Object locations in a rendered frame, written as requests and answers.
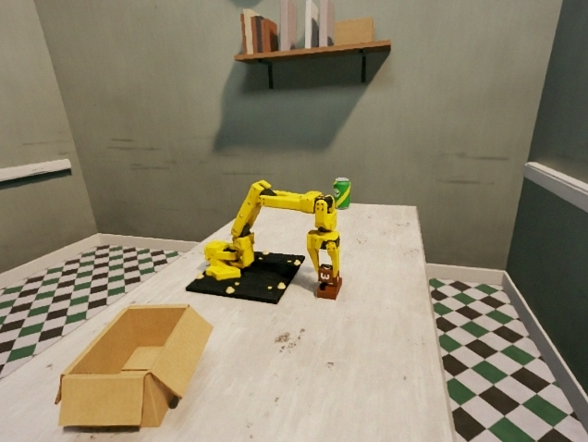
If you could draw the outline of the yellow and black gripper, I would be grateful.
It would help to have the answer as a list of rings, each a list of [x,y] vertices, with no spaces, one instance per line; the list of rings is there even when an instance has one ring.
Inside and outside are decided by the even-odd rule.
[[[331,256],[333,265],[333,277],[337,276],[339,269],[339,249],[340,237],[339,232],[320,232],[320,230],[311,229],[307,234],[307,251],[312,259],[316,273],[320,268],[319,250],[327,250],[328,256]]]

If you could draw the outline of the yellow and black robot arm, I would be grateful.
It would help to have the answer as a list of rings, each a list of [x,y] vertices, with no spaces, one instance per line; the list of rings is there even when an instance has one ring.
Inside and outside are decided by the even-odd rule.
[[[314,225],[320,232],[334,232],[337,227],[337,211],[331,195],[325,196],[318,191],[297,194],[270,190],[271,187],[264,180],[252,184],[230,231],[233,242],[228,244],[226,241],[215,240],[206,247],[207,258],[210,259],[210,267],[206,269],[207,276],[213,276],[216,280],[240,277],[238,268],[251,266],[255,242],[254,232],[251,233],[250,229],[262,206],[315,214]]]

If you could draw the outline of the green drink can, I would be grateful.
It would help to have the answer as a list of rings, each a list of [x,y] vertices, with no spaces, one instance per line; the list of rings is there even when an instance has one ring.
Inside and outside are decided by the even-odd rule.
[[[350,182],[348,178],[336,178],[334,182],[335,207],[340,210],[349,207]]]

